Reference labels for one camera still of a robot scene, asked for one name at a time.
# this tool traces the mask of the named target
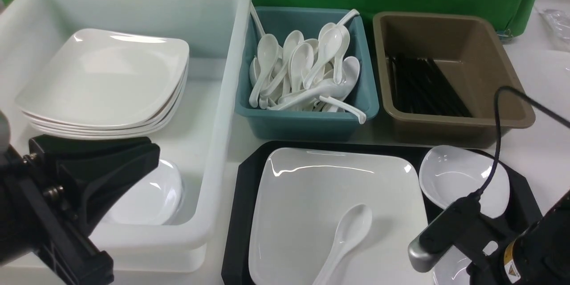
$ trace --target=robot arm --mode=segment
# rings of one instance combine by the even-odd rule
[[[131,186],[154,170],[146,137],[79,141],[41,135],[10,147],[0,112],[0,266],[33,252],[68,285],[107,285],[113,260],[88,238]]]

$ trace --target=white oval dish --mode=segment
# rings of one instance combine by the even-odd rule
[[[130,188],[102,221],[112,224],[168,224],[183,199],[183,182],[175,164],[159,166]]]
[[[458,198],[467,196],[483,185],[489,176],[493,159],[452,146],[432,148],[419,168],[419,186],[429,200],[442,209]],[[490,218],[501,216],[507,209],[511,186],[505,168],[497,165],[495,177],[479,201],[481,213]]]

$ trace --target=white square plate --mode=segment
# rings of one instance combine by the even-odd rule
[[[407,246],[427,226],[418,176],[408,161],[383,155],[282,148],[265,163],[251,229],[249,270],[257,285],[310,285],[342,215],[372,209],[369,235],[339,266],[339,285],[432,283],[416,272]]]
[[[18,94],[23,112],[86,127],[121,127],[153,117],[185,71],[188,44],[83,29]]]

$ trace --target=screw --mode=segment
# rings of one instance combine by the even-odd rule
[[[63,193],[62,186],[49,187],[43,191],[43,196],[53,202],[57,202],[59,200],[60,193]]]

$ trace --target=white bowl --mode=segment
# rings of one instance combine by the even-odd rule
[[[112,224],[162,225],[171,222],[183,199],[183,182],[174,163],[159,166],[130,188],[107,212]]]
[[[419,185],[429,200],[442,209],[476,191],[489,176],[493,159],[452,146],[432,148],[419,168]],[[490,218],[507,209],[511,186],[505,168],[497,165],[495,177],[483,192],[481,213]]]
[[[374,214],[367,238],[333,276],[340,285],[427,284],[407,245],[427,225],[417,174],[404,159],[282,148],[263,169],[249,271],[257,285],[312,284],[341,216],[355,204]]]
[[[188,43],[98,29],[74,33],[18,94],[23,112],[86,127],[133,126],[171,98]]]

